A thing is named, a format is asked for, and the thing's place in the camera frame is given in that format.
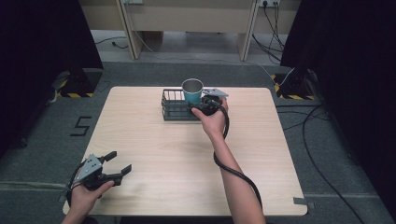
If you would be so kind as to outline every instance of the yellow and black tape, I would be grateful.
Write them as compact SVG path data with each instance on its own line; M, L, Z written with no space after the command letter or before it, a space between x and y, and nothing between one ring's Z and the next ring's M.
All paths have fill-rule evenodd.
M314 96L311 94L309 87L304 84L304 88L298 88L296 90L291 90L288 87L281 86L280 83L283 82L285 75L271 75L275 83L276 96L281 99L291 99L291 100L314 100Z
M92 90L68 88L67 80L61 83L57 93L58 97L69 97L69 98L82 98L82 97L93 97Z

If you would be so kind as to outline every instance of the black curtain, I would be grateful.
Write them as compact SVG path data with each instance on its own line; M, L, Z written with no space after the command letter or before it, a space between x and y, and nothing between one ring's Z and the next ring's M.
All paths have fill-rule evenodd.
M78 0L0 3L0 156L63 71L103 68Z
M281 63L316 72L324 104L393 219L395 11L396 1L388 0L303 0Z

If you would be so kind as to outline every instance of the wrist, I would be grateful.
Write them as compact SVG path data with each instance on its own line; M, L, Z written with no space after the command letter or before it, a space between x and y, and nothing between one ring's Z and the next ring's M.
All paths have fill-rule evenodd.
M215 143L224 141L224 137L222 133L212 133L209 135L209 139L213 145L215 145Z
M87 215L84 213L81 213L80 211L75 211L75 210L70 209L62 223L63 224L81 223L84 220L85 216L87 216Z

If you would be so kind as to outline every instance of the power outlet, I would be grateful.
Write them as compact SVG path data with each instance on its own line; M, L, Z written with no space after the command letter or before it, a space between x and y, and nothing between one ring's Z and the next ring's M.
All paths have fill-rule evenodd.
M267 2L267 7L275 7L276 4L279 6L280 5L280 0L260 0L259 7L263 7L264 1Z

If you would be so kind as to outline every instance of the gray carpet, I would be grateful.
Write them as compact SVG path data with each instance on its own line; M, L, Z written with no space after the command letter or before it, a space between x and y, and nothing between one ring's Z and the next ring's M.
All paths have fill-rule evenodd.
M276 105L317 105L319 100L276 98L271 78L259 66L174 63L104 63L105 71L92 98L58 98L35 124L26 148L9 150L0 160L0 223L60 223L64 218L62 191L49 186L7 185L5 181L65 184L80 163L111 87L178 86L189 77L206 86L269 88ZM270 74L288 68L266 67ZM302 125L313 107L278 107L290 153L299 176L308 214L303 217L268 217L271 223L359 223L346 204L318 174L304 147ZM312 158L361 216L364 223L394 223L363 170L348 157L338 131L325 108L306 123L305 137ZM85 136L75 129L90 126ZM118 223L114 217L96 217L100 223ZM137 220L135 223L147 223Z

